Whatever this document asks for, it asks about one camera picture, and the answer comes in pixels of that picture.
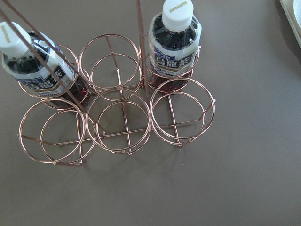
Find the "back-right tea bottle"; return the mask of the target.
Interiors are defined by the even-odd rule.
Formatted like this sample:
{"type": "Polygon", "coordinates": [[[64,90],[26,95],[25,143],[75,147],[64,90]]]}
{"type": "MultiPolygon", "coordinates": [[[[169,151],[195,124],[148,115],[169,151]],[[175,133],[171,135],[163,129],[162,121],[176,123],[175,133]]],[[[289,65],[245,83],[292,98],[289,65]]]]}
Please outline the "back-right tea bottle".
{"type": "Polygon", "coordinates": [[[151,21],[148,43],[154,88],[169,92],[182,88],[198,55],[202,26],[193,15],[190,0],[166,0],[151,21]],[[169,78],[178,79],[162,86],[169,78]]]}

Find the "back-left tea bottle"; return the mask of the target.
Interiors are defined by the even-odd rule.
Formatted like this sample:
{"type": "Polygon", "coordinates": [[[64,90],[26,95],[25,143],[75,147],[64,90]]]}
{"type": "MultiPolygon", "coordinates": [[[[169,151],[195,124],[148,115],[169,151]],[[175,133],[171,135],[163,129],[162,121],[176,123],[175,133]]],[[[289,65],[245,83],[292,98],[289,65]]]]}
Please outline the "back-left tea bottle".
{"type": "MultiPolygon", "coordinates": [[[[17,23],[13,23],[13,25],[37,51],[64,86],[69,88],[69,91],[82,105],[85,105],[89,100],[87,85],[58,56],[59,47],[46,35],[41,38],[35,32],[27,32],[17,23]]],[[[31,90],[35,96],[73,100],[7,22],[0,24],[0,52],[3,69],[31,90]]]]}

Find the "beige rabbit tray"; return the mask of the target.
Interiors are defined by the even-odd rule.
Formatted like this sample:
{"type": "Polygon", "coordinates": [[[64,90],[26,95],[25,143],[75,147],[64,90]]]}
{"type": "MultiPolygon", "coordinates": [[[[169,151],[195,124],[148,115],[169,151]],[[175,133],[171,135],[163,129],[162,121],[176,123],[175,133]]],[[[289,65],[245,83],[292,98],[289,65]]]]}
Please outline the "beige rabbit tray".
{"type": "Polygon", "coordinates": [[[296,26],[296,21],[293,15],[293,0],[279,0],[285,15],[289,21],[292,31],[296,37],[299,47],[301,46],[301,31],[296,26]]]}

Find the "white plate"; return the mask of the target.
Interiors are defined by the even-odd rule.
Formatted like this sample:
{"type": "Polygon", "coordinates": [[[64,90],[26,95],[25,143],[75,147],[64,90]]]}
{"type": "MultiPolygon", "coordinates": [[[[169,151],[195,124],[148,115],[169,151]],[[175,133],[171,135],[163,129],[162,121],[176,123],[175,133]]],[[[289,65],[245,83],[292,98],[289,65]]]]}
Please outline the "white plate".
{"type": "Polygon", "coordinates": [[[293,0],[293,15],[298,30],[301,30],[301,0],[293,0]]]}

